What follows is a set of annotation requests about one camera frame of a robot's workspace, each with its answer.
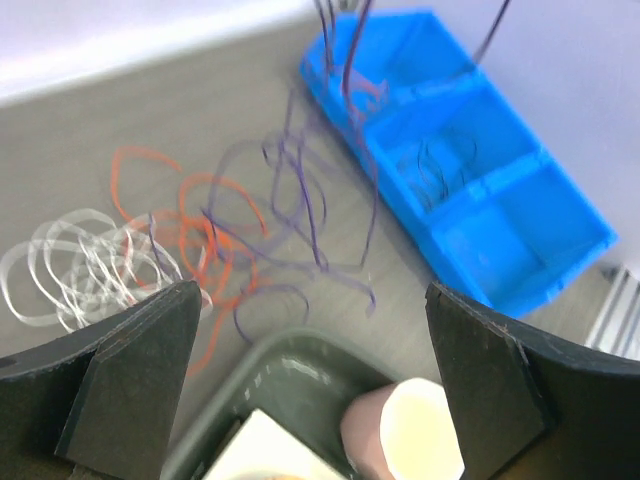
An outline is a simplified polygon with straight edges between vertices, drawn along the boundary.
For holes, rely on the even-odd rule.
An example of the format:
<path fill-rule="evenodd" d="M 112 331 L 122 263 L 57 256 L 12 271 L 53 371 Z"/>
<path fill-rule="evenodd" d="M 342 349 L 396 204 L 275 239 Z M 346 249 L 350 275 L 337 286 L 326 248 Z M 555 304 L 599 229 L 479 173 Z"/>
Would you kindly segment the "white square plate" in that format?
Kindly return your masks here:
<path fill-rule="evenodd" d="M 203 479 L 344 479 L 260 409 L 251 412 Z"/>

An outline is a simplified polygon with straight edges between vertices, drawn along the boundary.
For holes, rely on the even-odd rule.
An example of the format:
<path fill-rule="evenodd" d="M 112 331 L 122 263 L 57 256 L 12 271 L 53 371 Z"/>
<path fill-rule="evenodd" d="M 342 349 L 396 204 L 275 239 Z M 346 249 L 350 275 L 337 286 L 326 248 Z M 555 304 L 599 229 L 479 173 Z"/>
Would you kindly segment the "pink ceramic mug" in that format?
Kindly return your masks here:
<path fill-rule="evenodd" d="M 424 378 L 360 395 L 340 434 L 349 463 L 367 479 L 459 479 L 464 472 L 444 388 Z"/>

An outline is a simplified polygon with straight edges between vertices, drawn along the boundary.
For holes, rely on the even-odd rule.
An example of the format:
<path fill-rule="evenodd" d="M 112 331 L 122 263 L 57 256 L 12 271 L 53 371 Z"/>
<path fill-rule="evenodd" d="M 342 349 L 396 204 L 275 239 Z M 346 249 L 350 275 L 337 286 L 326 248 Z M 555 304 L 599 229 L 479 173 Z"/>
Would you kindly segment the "dark green plastic tray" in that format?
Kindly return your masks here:
<path fill-rule="evenodd" d="M 253 346 L 195 415 L 161 473 L 201 479 L 239 425 L 260 409 L 348 479 L 339 425 L 359 395 L 399 374 L 353 342 L 310 327 L 291 327 Z"/>

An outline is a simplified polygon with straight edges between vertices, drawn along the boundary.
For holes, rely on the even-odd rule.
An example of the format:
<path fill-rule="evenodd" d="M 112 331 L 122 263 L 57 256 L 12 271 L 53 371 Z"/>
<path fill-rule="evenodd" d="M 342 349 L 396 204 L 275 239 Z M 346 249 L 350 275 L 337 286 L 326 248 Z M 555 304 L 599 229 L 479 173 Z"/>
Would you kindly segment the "blue plastic compartment bin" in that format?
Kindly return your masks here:
<path fill-rule="evenodd" d="M 440 19 L 328 21 L 303 79 L 445 284 L 512 317 L 552 300 L 616 241 Z"/>

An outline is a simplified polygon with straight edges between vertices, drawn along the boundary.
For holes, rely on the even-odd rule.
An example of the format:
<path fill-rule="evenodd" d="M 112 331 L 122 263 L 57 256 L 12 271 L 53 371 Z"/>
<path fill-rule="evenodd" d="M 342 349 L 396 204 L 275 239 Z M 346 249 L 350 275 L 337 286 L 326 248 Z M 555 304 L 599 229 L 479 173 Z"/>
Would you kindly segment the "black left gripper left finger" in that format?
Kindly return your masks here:
<path fill-rule="evenodd" d="M 94 325 L 1 360 L 1 476 L 157 479 L 201 312 L 179 281 Z"/>

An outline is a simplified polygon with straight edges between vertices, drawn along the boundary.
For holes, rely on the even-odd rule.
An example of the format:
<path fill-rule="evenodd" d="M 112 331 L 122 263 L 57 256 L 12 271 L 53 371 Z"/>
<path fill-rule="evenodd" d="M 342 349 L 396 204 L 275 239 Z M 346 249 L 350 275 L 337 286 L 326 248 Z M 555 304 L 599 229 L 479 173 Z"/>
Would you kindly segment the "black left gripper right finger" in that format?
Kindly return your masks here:
<path fill-rule="evenodd" d="M 465 479 L 636 479 L 639 364 L 432 283 L 426 317 Z"/>

